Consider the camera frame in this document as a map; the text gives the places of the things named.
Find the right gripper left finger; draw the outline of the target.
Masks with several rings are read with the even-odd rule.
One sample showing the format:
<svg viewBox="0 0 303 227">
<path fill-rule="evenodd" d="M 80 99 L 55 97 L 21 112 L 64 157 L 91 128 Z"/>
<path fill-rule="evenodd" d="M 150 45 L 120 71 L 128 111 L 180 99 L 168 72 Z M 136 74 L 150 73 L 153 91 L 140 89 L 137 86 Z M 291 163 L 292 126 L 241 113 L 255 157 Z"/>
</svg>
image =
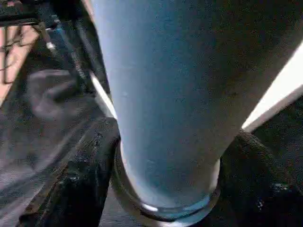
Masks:
<svg viewBox="0 0 303 227">
<path fill-rule="evenodd" d="M 99 118 L 31 200 L 18 226 L 97 227 L 119 140 L 116 119 Z"/>
</svg>

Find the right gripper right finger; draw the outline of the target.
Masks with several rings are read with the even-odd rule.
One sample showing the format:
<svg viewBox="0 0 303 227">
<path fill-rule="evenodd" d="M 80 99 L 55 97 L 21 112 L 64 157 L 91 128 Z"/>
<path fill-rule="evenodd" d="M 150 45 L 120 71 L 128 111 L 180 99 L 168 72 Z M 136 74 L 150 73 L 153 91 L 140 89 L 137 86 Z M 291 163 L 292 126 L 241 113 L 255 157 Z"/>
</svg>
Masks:
<svg viewBox="0 0 303 227">
<path fill-rule="evenodd" d="M 241 130 L 220 159 L 220 189 L 236 227 L 301 227 L 303 190 L 271 150 Z"/>
</svg>

